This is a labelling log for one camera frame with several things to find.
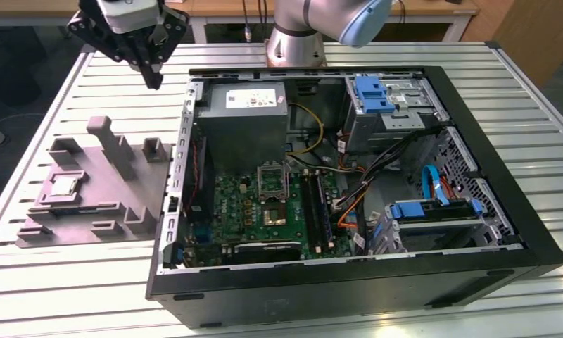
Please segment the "aluminum slotted table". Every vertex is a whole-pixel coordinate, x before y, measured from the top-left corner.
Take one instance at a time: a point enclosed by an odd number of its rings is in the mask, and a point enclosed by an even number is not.
[[[485,44],[326,45],[329,65],[441,65],[563,249],[563,117],[502,50]],[[190,68],[265,65],[262,45],[180,45],[160,91],[105,56],[83,53],[0,197],[0,337],[529,337],[563,334],[563,267],[499,289],[464,308],[192,332],[145,300],[152,241],[19,249],[17,231],[40,192],[56,136],[85,135],[108,115],[131,144],[173,143]]]

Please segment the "green circuit board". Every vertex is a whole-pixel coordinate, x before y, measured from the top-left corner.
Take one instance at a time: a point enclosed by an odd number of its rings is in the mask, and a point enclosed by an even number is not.
[[[334,175],[321,177],[326,198],[332,201],[340,192]],[[262,177],[262,186],[272,190],[280,187],[276,177]],[[214,244],[250,242],[300,242],[301,259],[350,256],[346,236],[334,238],[334,247],[322,253],[312,252],[308,241],[308,224],[302,211],[300,175],[288,177],[286,201],[260,201],[257,174],[216,177],[214,221],[212,238]],[[272,225],[285,219],[285,224]]]

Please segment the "orange wire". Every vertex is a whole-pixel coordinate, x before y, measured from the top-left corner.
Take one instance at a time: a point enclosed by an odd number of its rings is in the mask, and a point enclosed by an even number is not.
[[[360,197],[354,200],[352,205],[349,206],[349,209],[346,209],[346,212],[344,213],[342,217],[338,221],[338,227],[352,227],[350,223],[345,223],[346,216],[350,214],[350,211],[356,208],[358,202],[364,199],[365,193],[368,192],[368,189],[361,193]]]
[[[441,178],[441,183],[442,183],[444,188],[448,190],[449,197],[452,199],[454,199],[456,198],[456,194],[454,194],[453,189],[450,188],[450,184],[449,184],[449,181],[448,181],[446,177],[442,177]]]
[[[350,170],[350,169],[352,169],[350,167],[345,167],[345,166],[342,165],[342,161],[344,161],[345,155],[346,155],[346,154],[342,154],[342,155],[338,157],[338,168],[340,168],[340,169],[342,169],[342,170]],[[361,167],[361,166],[358,166],[358,167],[357,167],[357,171],[360,171],[361,173],[365,173],[365,168],[364,168],[364,167]]]

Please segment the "floor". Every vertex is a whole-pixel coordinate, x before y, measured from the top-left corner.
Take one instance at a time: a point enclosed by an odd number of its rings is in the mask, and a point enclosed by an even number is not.
[[[17,115],[0,123],[0,130],[9,138],[9,142],[0,146],[0,193],[40,125],[41,114],[49,109],[83,45],[76,38],[64,39],[56,27],[41,27],[36,31],[47,50],[47,59],[31,68],[41,88],[41,95],[33,103],[17,108],[8,107],[0,102],[0,119]],[[229,42],[230,39],[241,39],[242,35],[242,32],[237,30],[228,30],[220,33],[220,40]],[[563,65],[542,92],[563,114]]]

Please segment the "black cable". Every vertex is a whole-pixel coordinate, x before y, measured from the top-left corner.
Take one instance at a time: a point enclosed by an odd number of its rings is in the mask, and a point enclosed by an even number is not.
[[[268,3],[266,3],[266,0],[262,0],[262,3],[265,4],[265,32],[264,32],[264,36],[262,36],[262,41],[265,41],[265,39],[266,39],[266,37],[269,36],[268,34],[266,34],[266,20],[268,20],[268,12],[269,12],[269,9],[268,9]]]
[[[261,0],[257,0],[258,7],[260,7],[260,22],[261,22],[261,33],[262,33],[262,41],[265,41],[265,23],[262,21],[262,8],[261,8]]]
[[[405,8],[405,3],[402,2],[402,0],[398,0],[400,5],[401,5],[401,19],[398,20],[398,24],[402,21],[402,24],[406,23],[406,8]]]
[[[309,149],[310,148],[309,138],[308,137],[304,139],[304,146],[305,146],[305,149]],[[321,165],[325,165],[326,164],[326,162],[321,158],[320,154],[316,152],[316,149],[309,150],[309,153],[320,161]]]
[[[429,130],[412,132],[396,144],[393,144],[393,146],[389,149],[386,149],[374,159],[374,162],[372,163],[364,175],[361,176],[360,183],[358,183],[360,185],[353,189],[353,191],[346,196],[344,196],[338,200],[337,204],[344,204],[346,201],[356,198],[360,195],[360,193],[362,193],[364,189],[368,188],[369,184],[374,180],[378,172],[382,171],[386,165],[392,164],[392,162],[394,162],[401,157],[409,144],[414,140],[417,140],[420,137],[426,136],[429,134],[438,133],[442,129],[444,129],[442,127],[433,127]]]
[[[244,23],[248,26],[248,11],[246,11],[246,0],[242,0],[242,9],[244,9]]]
[[[244,9],[244,37],[246,42],[253,42],[253,30],[248,24],[248,12],[246,12],[246,0],[242,0],[242,9]]]

